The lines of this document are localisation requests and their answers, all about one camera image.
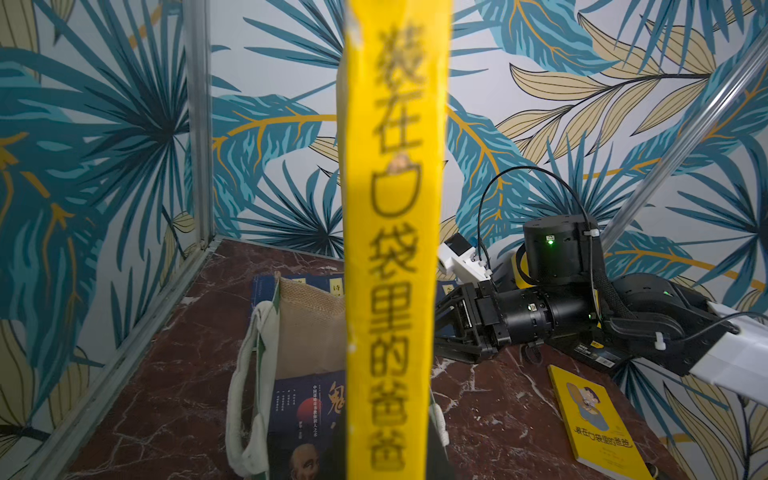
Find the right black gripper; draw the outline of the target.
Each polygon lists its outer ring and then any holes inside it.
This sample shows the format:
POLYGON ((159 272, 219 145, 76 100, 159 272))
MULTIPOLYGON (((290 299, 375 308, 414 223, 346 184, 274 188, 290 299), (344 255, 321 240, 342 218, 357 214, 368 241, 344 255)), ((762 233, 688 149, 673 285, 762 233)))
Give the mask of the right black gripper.
POLYGON ((456 290, 458 360, 486 360, 508 346, 538 345, 552 336, 552 308, 534 288, 497 291, 490 282, 456 290))

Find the yellow book with figures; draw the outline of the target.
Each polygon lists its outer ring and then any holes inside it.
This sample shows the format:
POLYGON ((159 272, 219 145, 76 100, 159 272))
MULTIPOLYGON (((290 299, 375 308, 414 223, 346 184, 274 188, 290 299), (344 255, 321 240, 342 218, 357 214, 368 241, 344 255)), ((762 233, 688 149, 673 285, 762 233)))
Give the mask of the yellow book with figures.
POLYGON ((576 461, 611 479, 649 479, 606 389, 555 365, 548 372, 576 461))

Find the old man portrait book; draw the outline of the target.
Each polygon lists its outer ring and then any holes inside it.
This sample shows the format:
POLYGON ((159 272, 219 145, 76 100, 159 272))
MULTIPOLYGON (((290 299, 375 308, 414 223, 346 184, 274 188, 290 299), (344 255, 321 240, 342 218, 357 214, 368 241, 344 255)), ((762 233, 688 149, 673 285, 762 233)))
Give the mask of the old man portrait book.
POLYGON ((275 382, 268 426, 271 479, 343 479, 334 447, 343 432, 344 371, 275 382))

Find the yellow book blue hair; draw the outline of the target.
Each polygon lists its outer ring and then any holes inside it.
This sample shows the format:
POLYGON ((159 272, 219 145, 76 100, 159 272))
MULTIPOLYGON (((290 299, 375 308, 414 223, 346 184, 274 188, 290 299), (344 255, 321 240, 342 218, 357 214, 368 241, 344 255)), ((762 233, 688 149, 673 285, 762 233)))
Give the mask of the yellow book blue hair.
POLYGON ((452 9, 344 5, 337 113, 350 479, 427 472, 452 9))

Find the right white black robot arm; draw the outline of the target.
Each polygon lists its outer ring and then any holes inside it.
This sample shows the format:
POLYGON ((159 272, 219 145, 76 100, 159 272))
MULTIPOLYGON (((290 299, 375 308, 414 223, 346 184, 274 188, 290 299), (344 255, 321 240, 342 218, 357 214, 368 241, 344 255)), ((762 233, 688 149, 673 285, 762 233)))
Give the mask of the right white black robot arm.
POLYGON ((597 226, 582 216, 532 220, 523 231, 523 287, 495 283, 460 235, 440 246, 440 266, 459 285, 436 308, 439 355, 479 363, 518 345, 538 361, 546 343, 602 371, 644 358, 766 402, 767 329, 755 313, 722 315, 699 292, 653 274, 610 280, 597 226))

